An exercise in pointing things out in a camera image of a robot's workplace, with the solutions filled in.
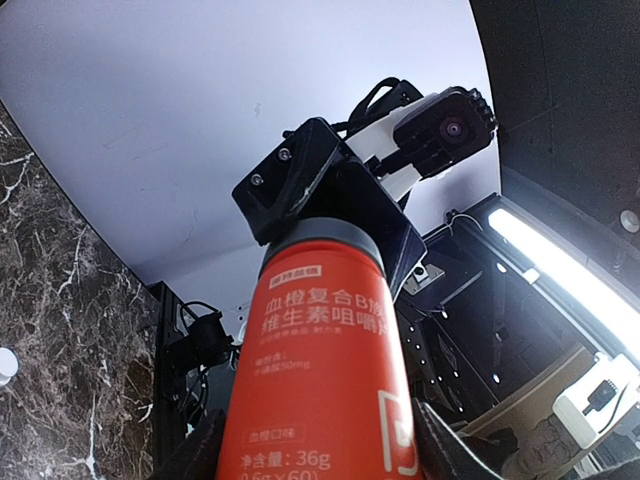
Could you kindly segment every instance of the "white wall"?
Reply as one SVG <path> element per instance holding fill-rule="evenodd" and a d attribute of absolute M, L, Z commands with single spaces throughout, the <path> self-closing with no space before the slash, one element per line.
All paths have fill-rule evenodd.
<path fill-rule="evenodd" d="M 10 0 L 0 10 L 0 98 L 62 188 L 143 281 L 234 312 L 261 251 L 231 189 L 283 130 L 345 120 L 387 76 L 490 99 L 468 2 Z M 425 232 L 499 190 L 497 146 L 423 183 L 408 212 Z M 231 331 L 239 323 L 227 320 Z"/>

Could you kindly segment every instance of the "led light bar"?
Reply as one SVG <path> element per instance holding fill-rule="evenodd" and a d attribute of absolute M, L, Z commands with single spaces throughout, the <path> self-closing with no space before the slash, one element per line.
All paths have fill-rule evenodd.
<path fill-rule="evenodd" d="M 640 360 L 640 313 L 584 265 L 522 220 L 498 209 L 489 225 L 589 310 Z"/>

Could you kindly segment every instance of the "screw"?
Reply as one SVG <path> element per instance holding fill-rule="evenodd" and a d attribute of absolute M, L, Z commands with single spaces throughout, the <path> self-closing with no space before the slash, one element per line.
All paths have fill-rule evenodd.
<path fill-rule="evenodd" d="M 278 150 L 278 160 L 280 160 L 281 162 L 288 162 L 289 160 L 291 160 L 291 156 L 291 152 L 288 148 L 281 148 L 280 150 Z"/>
<path fill-rule="evenodd" d="M 251 185 L 253 185 L 254 187 L 259 187 L 263 183 L 264 183 L 264 180 L 262 179 L 262 176 L 260 176 L 259 173 L 254 173 L 253 175 L 251 175 Z"/>

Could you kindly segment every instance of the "camera lens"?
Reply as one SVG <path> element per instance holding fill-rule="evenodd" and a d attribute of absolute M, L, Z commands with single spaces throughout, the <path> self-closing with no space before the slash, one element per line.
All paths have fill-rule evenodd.
<path fill-rule="evenodd" d="M 467 126 L 461 118 L 448 117 L 440 124 L 440 136 L 448 143 L 462 143 L 467 139 L 467 134 Z"/>

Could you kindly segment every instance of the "dark marble tabletop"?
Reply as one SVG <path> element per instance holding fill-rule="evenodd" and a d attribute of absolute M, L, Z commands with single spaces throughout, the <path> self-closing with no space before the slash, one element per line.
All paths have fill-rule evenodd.
<path fill-rule="evenodd" d="M 0 479 L 146 478 L 157 304 L 1 104 L 0 302 Z"/>

